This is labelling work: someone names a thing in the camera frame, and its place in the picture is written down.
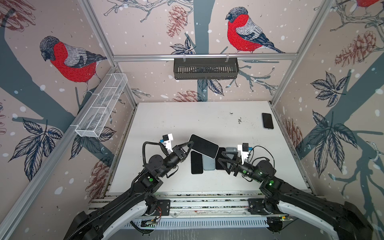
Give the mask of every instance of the red bird illustration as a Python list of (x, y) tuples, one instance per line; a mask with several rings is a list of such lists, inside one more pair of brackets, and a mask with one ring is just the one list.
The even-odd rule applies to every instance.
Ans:
[(85, 93), (92, 93), (88, 90), (88, 80), (93, 75), (97, 76), (98, 64), (107, 59), (100, 54), (86, 51), (84, 48), (72, 47), (60, 42), (53, 36), (48, 36), (41, 41), (40, 51), (44, 61), (49, 59), (68, 80), (76, 83), (87, 83), (87, 90), (83, 92), (83, 96)]
[(240, 51), (252, 53), (255, 49), (261, 48), (284, 53), (275, 47), (259, 26), (254, 24), (244, 7), (231, 9), (225, 19), (228, 20), (228, 41), (237, 49), (236, 53)]

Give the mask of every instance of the white dot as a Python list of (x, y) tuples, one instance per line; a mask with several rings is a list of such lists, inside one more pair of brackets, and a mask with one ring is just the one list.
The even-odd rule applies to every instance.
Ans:
[(55, 190), (55, 194), (56, 194), (56, 195), (59, 195), (59, 194), (61, 194), (62, 191), (63, 191), (63, 187), (58, 187), (58, 188)]

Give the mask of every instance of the metal rail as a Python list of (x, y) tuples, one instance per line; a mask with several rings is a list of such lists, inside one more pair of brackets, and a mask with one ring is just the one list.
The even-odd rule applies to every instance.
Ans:
[(174, 58), (237, 58), (238, 60), (295, 60), (297, 53), (237, 53), (237, 54), (185, 54), (185, 55), (114, 55), (119, 62), (173, 61)]

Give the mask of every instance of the black smartphone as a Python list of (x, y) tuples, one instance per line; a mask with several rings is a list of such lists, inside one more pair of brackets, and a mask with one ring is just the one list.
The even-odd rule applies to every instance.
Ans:
[(263, 127), (266, 129), (273, 129), (272, 115), (269, 113), (262, 113)]
[(202, 174), (203, 173), (203, 155), (198, 152), (191, 152), (191, 173)]
[(192, 134), (189, 138), (190, 141), (193, 141), (192, 149), (198, 153), (206, 155), (207, 157), (216, 158), (218, 145), (210, 142), (202, 137)]
[(225, 148), (223, 148), (223, 147), (218, 148), (216, 159), (215, 159), (216, 170), (224, 170), (223, 166), (221, 166), (221, 164), (218, 162), (219, 158), (225, 158), (223, 155), (221, 155), (221, 152), (223, 152), (223, 151), (225, 152)]

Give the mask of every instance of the smartphone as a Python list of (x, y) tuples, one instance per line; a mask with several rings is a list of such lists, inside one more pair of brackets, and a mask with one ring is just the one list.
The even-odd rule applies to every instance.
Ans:
[(269, 113), (262, 113), (263, 127), (266, 129), (273, 129), (272, 115)]
[(202, 174), (203, 173), (203, 155), (198, 152), (191, 152), (191, 173)]
[(223, 148), (223, 147), (219, 147), (218, 148), (218, 152), (217, 152), (217, 155), (216, 155), (216, 158), (215, 158), (215, 168), (216, 168), (216, 170), (224, 170), (223, 166), (221, 166), (221, 164), (218, 162), (219, 158), (225, 158), (223, 155), (221, 155), (221, 152), (225, 152), (225, 148)]
[(215, 158), (210, 158), (203, 155), (203, 170), (204, 171), (215, 170)]
[(218, 145), (210, 142), (202, 137), (192, 134), (189, 138), (190, 141), (193, 141), (192, 149), (198, 153), (206, 155), (207, 157), (216, 158)]

